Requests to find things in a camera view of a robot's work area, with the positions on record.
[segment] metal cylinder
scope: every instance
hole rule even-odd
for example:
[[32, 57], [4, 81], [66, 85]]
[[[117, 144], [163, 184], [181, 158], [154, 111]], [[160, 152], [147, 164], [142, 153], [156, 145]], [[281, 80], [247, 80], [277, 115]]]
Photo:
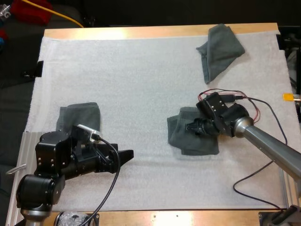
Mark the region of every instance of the metal cylinder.
[[245, 137], [296, 181], [301, 179], [301, 153], [253, 126], [252, 119], [239, 119], [235, 124], [234, 134]]

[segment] folded gray cloth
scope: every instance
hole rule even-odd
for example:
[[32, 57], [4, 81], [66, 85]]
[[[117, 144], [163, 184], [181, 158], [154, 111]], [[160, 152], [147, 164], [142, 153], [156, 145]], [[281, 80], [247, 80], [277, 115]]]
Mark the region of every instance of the folded gray cloth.
[[100, 111], [97, 103], [75, 104], [60, 108], [56, 130], [69, 132], [73, 125], [78, 124], [100, 130]]
[[205, 83], [214, 80], [219, 73], [245, 53], [230, 27], [219, 24], [209, 29], [208, 42], [197, 50], [202, 55], [202, 66]]
[[168, 118], [168, 143], [180, 148], [184, 155], [218, 154], [217, 137], [197, 136], [193, 131], [186, 131], [186, 124], [200, 117], [203, 115], [197, 108], [182, 107], [179, 115]]

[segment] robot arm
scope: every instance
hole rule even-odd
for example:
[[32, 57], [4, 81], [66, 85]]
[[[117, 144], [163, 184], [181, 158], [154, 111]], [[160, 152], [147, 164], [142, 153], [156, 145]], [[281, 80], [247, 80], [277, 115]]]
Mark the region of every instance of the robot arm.
[[[26, 226], [43, 224], [59, 201], [65, 180], [90, 172], [115, 173], [117, 157], [106, 144], [97, 141], [99, 132], [73, 126], [71, 134], [55, 131], [43, 134], [36, 145], [37, 169], [25, 175], [16, 192], [17, 207]], [[134, 157], [133, 150], [118, 151], [120, 165]]]

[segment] red wire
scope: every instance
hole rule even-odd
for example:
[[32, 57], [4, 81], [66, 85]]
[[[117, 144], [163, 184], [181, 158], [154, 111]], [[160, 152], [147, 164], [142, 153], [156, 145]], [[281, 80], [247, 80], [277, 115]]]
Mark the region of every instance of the red wire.
[[[206, 91], [203, 92], [203, 93], [200, 93], [200, 94], [198, 95], [198, 100], [199, 100], [199, 101], [203, 100], [202, 94], [205, 94], [205, 95], [210, 95], [210, 94], [212, 94], [213, 92], [209, 93], [209, 91], [211, 91], [211, 90], [216, 90], [216, 89], [209, 89], [209, 90], [206, 90]], [[226, 90], [221, 90], [221, 91], [219, 91], [219, 93], [230, 94], [230, 95], [240, 95], [240, 96], [243, 96], [243, 97], [245, 97], [245, 98], [248, 98], [245, 94], [240, 93], [240, 92], [235, 92], [235, 91], [229, 92], [229, 91], [226, 91]], [[254, 123], [257, 123], [257, 122], [260, 120], [261, 112], [260, 112], [259, 108], [257, 108], [257, 107], [255, 107], [255, 110], [256, 110], [256, 114], [255, 114], [253, 120], [254, 120]]]

